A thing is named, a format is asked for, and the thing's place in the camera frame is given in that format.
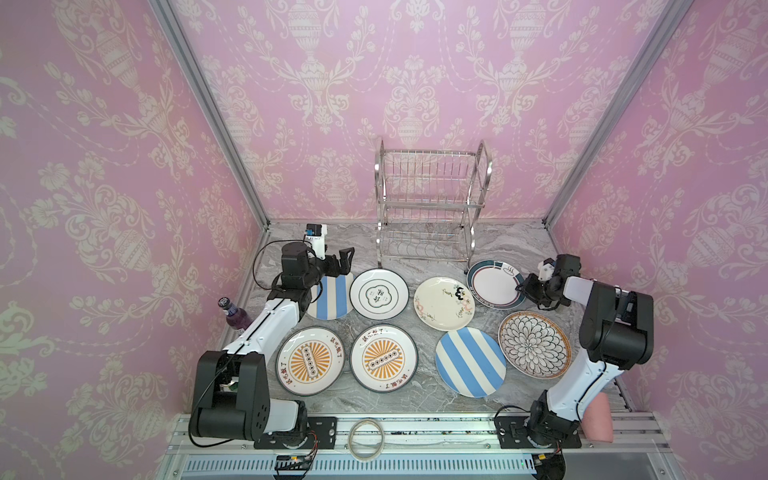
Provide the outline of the white plate teal red rim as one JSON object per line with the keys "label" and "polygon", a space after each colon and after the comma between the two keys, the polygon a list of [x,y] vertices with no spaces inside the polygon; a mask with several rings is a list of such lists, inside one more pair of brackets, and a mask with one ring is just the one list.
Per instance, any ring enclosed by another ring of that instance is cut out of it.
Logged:
{"label": "white plate teal red rim", "polygon": [[503,261],[479,261],[467,273],[468,286],[475,299],[498,310],[513,309],[524,302],[525,298],[518,290],[523,281],[522,274]]}

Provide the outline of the white plate green quatrefoil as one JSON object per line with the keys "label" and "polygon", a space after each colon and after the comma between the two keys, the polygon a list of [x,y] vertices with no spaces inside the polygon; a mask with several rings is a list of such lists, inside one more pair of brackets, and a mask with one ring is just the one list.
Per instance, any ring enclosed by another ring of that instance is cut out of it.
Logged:
{"label": "white plate green quatrefoil", "polygon": [[355,311],[370,320],[391,320],[402,313],[409,300],[409,289],[398,273],[369,269],[357,275],[350,287]]}

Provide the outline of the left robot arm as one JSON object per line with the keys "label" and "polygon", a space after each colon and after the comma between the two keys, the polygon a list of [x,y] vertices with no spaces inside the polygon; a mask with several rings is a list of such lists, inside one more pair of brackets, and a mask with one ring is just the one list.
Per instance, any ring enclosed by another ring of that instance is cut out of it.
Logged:
{"label": "left robot arm", "polygon": [[188,436],[214,438],[215,445],[233,440],[257,443],[263,435],[299,445],[310,435],[302,401],[270,397],[267,366],[289,331],[307,312],[313,294],[326,277],[348,274],[353,247],[327,255],[313,241],[285,241],[282,271],[273,279],[261,313],[222,350],[209,350],[197,363]]}

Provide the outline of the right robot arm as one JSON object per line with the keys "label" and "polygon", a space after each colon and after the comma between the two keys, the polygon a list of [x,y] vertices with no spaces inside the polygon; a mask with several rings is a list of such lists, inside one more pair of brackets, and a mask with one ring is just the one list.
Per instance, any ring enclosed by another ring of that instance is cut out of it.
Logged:
{"label": "right robot arm", "polygon": [[568,441],[603,388],[653,354],[653,297],[584,278],[580,270],[578,256],[559,254],[540,262],[517,287],[538,307],[584,307],[575,360],[531,405],[527,436],[541,447]]}

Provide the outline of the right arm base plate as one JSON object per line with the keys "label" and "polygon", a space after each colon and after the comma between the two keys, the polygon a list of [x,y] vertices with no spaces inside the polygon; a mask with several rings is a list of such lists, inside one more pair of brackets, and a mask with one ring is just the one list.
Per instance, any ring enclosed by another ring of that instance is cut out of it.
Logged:
{"label": "right arm base plate", "polygon": [[544,416],[531,421],[523,415],[500,415],[493,419],[502,449],[579,449],[579,423],[560,417]]}

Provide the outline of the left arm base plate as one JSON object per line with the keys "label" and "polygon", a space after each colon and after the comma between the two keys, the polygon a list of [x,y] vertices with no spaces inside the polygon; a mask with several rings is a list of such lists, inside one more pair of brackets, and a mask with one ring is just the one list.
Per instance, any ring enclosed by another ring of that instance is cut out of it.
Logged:
{"label": "left arm base plate", "polygon": [[291,431],[263,434],[254,442],[256,450],[333,450],[336,444],[338,418],[310,416],[300,420]]}

